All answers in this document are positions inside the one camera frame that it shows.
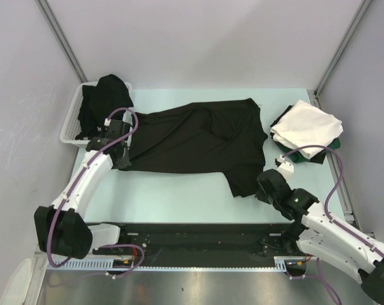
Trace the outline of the white plastic laundry basket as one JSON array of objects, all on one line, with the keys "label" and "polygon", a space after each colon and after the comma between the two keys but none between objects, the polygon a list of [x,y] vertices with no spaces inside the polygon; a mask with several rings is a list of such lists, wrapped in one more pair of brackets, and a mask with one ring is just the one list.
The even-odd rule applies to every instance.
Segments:
[{"label": "white plastic laundry basket", "polygon": [[60,141],[65,144],[72,144],[78,147],[86,147],[92,136],[77,139],[76,137],[82,132],[79,120],[79,112],[83,103],[83,87],[97,86],[98,82],[81,83],[74,92],[70,106],[68,108],[64,124],[60,132]]}]

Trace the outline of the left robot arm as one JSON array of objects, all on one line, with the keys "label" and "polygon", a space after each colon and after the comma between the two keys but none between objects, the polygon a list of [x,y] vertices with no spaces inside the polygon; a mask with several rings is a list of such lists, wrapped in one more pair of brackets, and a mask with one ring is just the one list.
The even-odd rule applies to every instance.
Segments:
[{"label": "left robot arm", "polygon": [[71,181],[48,207],[38,207],[34,223],[41,251],[83,259],[92,250],[107,246],[116,254],[128,249],[129,239],[117,225],[85,222],[86,210],[104,176],[130,164],[129,140],[135,124],[108,119],[104,132],[89,141],[83,160]]}]

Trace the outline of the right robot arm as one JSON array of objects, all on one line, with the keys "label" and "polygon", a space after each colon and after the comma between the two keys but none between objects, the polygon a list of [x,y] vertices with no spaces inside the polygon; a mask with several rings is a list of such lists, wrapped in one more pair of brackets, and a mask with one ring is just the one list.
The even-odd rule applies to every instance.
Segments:
[{"label": "right robot arm", "polygon": [[272,205],[291,224],[282,233],[289,255],[310,254],[346,273],[364,293],[384,304],[384,243],[341,220],[304,189],[291,189],[277,170],[257,177],[258,200]]}]

